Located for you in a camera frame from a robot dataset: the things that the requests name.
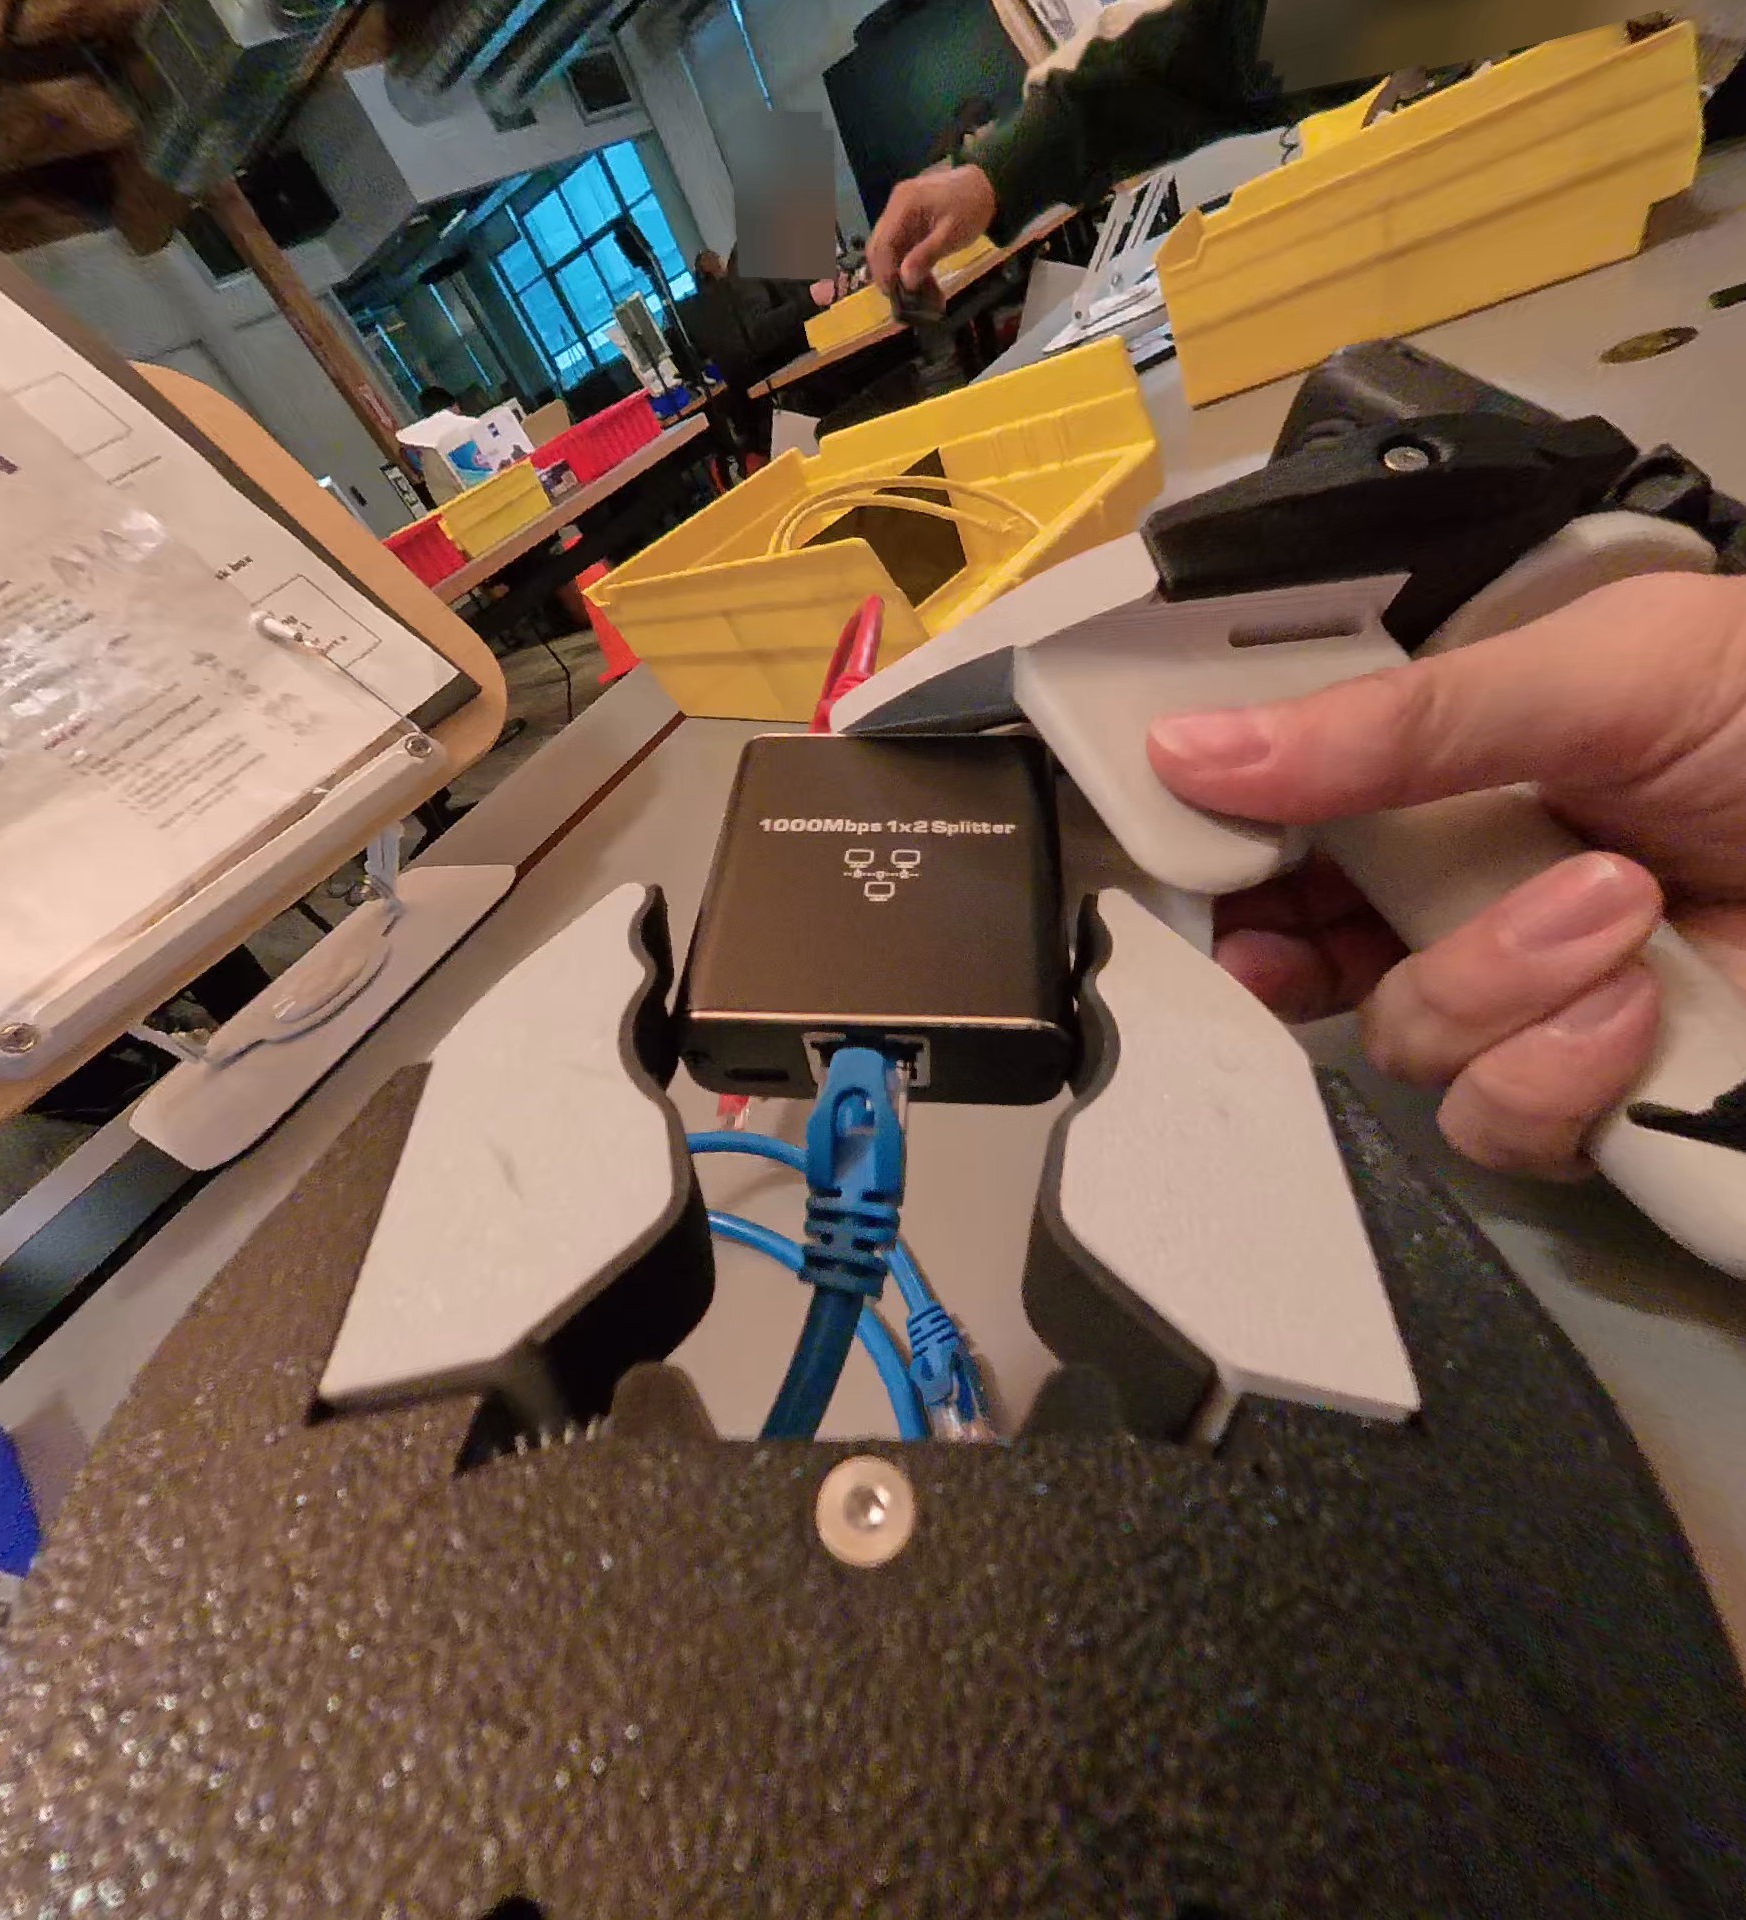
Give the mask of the orange traffic cone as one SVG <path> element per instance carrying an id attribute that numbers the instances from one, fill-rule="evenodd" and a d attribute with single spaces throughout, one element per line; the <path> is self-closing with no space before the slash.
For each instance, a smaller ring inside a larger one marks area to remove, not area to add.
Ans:
<path id="1" fill-rule="evenodd" d="M 640 669 L 644 663 L 638 650 L 613 625 L 605 611 L 595 602 L 595 586 L 600 584 L 611 573 L 611 565 L 605 560 L 590 562 L 575 575 L 575 590 L 579 592 L 581 609 L 586 614 L 598 653 L 598 671 L 596 685 L 600 689 L 618 683 L 625 675 Z"/>

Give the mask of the metal ventilation duct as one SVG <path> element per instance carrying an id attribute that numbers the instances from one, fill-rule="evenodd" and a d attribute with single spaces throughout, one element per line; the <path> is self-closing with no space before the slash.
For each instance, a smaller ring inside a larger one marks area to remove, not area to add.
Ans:
<path id="1" fill-rule="evenodd" d="M 199 194 L 275 146 L 372 4 L 158 2 L 136 25 L 122 81 L 138 156 L 162 185 Z M 386 89 L 429 119 L 459 96 L 521 121 L 644 4 L 380 4 Z"/>

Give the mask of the small yellow bin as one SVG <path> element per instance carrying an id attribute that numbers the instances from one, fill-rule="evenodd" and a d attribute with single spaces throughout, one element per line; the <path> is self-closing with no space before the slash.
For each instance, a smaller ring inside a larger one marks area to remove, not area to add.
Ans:
<path id="1" fill-rule="evenodd" d="M 538 470 L 525 457 L 450 495 L 434 517 L 460 554 L 475 560 L 527 528 L 547 508 L 549 497 Z"/>

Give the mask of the yellow storage bin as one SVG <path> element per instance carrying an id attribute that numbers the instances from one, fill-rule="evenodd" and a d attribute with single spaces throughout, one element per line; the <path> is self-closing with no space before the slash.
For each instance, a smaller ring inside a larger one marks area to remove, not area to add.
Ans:
<path id="1" fill-rule="evenodd" d="M 1541 42 L 1412 104 L 1301 127 L 1301 154 L 1187 215 L 1155 267 L 1187 403 L 1632 257 L 1696 178 L 1696 29 Z"/>
<path id="2" fill-rule="evenodd" d="M 846 620 L 900 660 L 1060 560 L 1132 532 L 1161 484 L 1118 341 L 787 449 L 595 586 L 681 714 L 807 719 Z"/>

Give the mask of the black network splitter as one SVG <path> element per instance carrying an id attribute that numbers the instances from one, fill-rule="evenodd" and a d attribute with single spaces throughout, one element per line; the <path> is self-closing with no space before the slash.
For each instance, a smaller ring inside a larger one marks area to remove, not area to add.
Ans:
<path id="1" fill-rule="evenodd" d="M 1051 757 L 1027 734 L 757 735 L 676 1027 L 716 1094 L 812 1097 L 840 1045 L 921 1101 L 1035 1108 L 1075 1061 Z"/>

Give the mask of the wooden document stand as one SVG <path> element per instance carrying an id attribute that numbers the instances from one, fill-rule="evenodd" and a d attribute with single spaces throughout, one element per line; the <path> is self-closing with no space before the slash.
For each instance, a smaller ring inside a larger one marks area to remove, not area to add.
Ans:
<path id="1" fill-rule="evenodd" d="M 102 341 L 52 303 L 70 323 Z M 175 1041 L 178 1067 L 140 1104 L 134 1129 L 142 1139 L 164 1148 L 180 1164 L 210 1167 L 255 1144 L 508 890 L 514 872 L 506 865 L 403 867 L 398 849 L 400 826 L 495 741 L 504 714 L 504 685 L 485 643 L 255 420 L 213 388 L 180 373 L 130 368 L 208 437 L 250 487 L 274 498 L 280 512 L 328 541 L 345 573 L 477 682 L 477 695 L 434 727 L 441 755 L 434 771 L 443 775 L 443 783 L 417 798 L 408 812 L 375 828 L 357 849 L 288 881 L 282 894 L 268 901 L 268 910 L 245 922 L 233 943 L 216 948 L 215 959 L 180 981 L 167 981 L 162 994 L 142 1002 L 130 1020 L 102 1043 L 91 1043 L 43 1077 L 0 1077 L 2 1122 L 91 1061 L 100 1048 L 125 1036 L 156 1005 L 196 981 L 339 862 L 364 853 L 365 903 L 325 933 L 280 981 L 262 987 L 229 1020 L 220 1020 L 207 1038 Z"/>
<path id="2" fill-rule="evenodd" d="M 1038 348 L 1051 359 L 1075 348 L 1118 341 L 1143 372 L 1173 351 L 1157 252 L 1177 218 L 1178 167 L 1161 167 L 1115 189 L 1066 317 Z"/>

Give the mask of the printed instruction sheet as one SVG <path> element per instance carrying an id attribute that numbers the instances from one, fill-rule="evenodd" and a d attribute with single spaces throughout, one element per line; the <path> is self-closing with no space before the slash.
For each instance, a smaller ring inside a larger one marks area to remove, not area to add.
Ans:
<path id="1" fill-rule="evenodd" d="M 408 812 L 475 695 L 0 252 L 0 1077 Z"/>

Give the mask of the grey desk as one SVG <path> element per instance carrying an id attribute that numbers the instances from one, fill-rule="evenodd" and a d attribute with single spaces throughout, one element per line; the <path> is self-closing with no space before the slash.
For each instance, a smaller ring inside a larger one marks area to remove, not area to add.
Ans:
<path id="1" fill-rule="evenodd" d="M 1668 329 L 1604 296 L 1628 270 L 1560 283 L 1427 327 L 1414 343 L 1552 409 L 1594 409 L 1632 437 L 1684 444 L 1746 489 L 1746 305 L 1686 316 L 1697 337 L 1655 358 L 1603 364 L 1606 337 Z M 477 997 L 596 892 L 627 879 L 666 888 L 692 918 L 723 792 L 753 722 L 681 718 L 648 669 L 598 694 L 532 755 L 504 765 L 434 849 L 450 867 L 511 865 L 514 890 L 307 1101 L 245 1157 L 177 1197 L 108 1260 L 79 1260 L 52 1305 L 8 1306 L 0 1278 L 0 1424 L 43 1524 L 106 1417 L 164 1335 L 395 1067 L 417 1059 Z M 1459 1164 L 1430 1100 L 1379 1082 L 1349 1020 L 1301 1028 L 1345 1070 L 1406 1149 L 1427 1165 L 1532 1287 L 1603 1379 L 1687 1524 L 1701 1572 L 1746 1666 L 1746 1285 L 1664 1238 L 1604 1188 L 1523 1185 Z M 125 1173 L 136 1138 L 116 1119 L 0 1215 L 0 1266 L 29 1238 L 66 1232 L 100 1193 L 138 1204 Z"/>

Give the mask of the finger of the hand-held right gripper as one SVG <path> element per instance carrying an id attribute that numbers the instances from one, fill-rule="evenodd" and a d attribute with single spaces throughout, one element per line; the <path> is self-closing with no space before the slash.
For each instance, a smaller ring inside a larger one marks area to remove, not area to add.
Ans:
<path id="1" fill-rule="evenodd" d="M 1126 892 L 1138 906 L 1177 933 L 1187 944 L 1205 956 L 1212 956 L 1217 908 L 1215 897 L 1158 881 L 1126 859 L 1105 859 L 1099 862 L 1095 887 L 1099 892 Z"/>
<path id="2" fill-rule="evenodd" d="M 1240 892 L 1292 867 L 1300 828 L 1178 801 L 1150 726 L 1292 700 L 1401 660 L 1383 614 L 1407 575 L 1167 600 L 1122 584 L 1030 584 L 837 702 L 838 735 L 980 734 L 1022 718 L 1132 865 L 1183 892 Z"/>

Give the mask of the red storage bin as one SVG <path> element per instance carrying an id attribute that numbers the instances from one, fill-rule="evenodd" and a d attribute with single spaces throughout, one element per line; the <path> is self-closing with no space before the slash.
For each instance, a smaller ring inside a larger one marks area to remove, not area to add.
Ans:
<path id="1" fill-rule="evenodd" d="M 560 408 L 552 412 L 559 429 L 541 442 L 531 437 L 529 421 L 522 420 L 532 445 L 529 457 L 538 470 L 549 508 L 568 492 L 605 476 L 662 434 L 662 421 L 646 393 L 624 396 L 579 424 L 568 424 Z M 432 512 L 380 541 L 406 565 L 408 573 L 429 586 L 441 584 L 463 562 L 468 562 L 441 530 L 434 517 L 447 498 L 432 498 Z"/>

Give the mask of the white cardboard box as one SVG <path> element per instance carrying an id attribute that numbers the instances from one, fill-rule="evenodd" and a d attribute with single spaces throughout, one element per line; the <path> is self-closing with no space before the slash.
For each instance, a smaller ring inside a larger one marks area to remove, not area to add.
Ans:
<path id="1" fill-rule="evenodd" d="M 479 413 L 453 406 L 395 429 L 432 498 L 485 484 L 501 470 L 527 461 L 531 439 L 521 409 L 508 399 Z"/>

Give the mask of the black wall screen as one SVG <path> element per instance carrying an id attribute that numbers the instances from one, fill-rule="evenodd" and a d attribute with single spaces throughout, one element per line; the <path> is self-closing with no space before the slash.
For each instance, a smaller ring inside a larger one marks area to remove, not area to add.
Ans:
<path id="1" fill-rule="evenodd" d="M 944 156 L 952 133 L 1010 113 L 1026 70 L 989 2 L 890 2 L 866 11 L 821 73 L 866 212 Z"/>

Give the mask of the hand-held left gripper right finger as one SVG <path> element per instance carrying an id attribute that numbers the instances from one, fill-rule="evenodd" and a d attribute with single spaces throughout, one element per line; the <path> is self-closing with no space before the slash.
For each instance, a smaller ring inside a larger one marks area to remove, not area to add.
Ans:
<path id="1" fill-rule="evenodd" d="M 1080 1064 L 1024 1305 L 1136 1438 L 1246 1399 L 1406 1422 L 1419 1389 L 1306 1048 L 1126 890 L 1081 901 Z"/>

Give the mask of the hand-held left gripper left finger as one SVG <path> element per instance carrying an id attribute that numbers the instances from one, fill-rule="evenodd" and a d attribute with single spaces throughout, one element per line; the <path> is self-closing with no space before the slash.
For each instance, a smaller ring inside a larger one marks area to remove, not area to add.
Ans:
<path id="1" fill-rule="evenodd" d="M 319 1419 L 460 1395 L 508 1419 L 605 1419 L 697 1327 L 713 1257 L 670 1100 L 671 983 L 666 897 L 624 882 L 319 1155 L 359 1236 L 332 1257 Z"/>

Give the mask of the person's right hand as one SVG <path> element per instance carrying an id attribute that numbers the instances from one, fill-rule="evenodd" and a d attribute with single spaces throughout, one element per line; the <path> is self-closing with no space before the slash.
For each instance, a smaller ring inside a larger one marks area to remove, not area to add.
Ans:
<path id="1" fill-rule="evenodd" d="M 1746 994 L 1746 576 L 1628 579 L 1301 700 L 1169 714 L 1149 759 L 1188 807 L 1292 828 L 1521 783 L 1585 845 L 1422 947 L 1322 853 L 1217 906 L 1220 966 L 1284 1020 L 1355 1013 L 1472 1164 L 1590 1170 L 1653 1052 L 1657 924 Z"/>

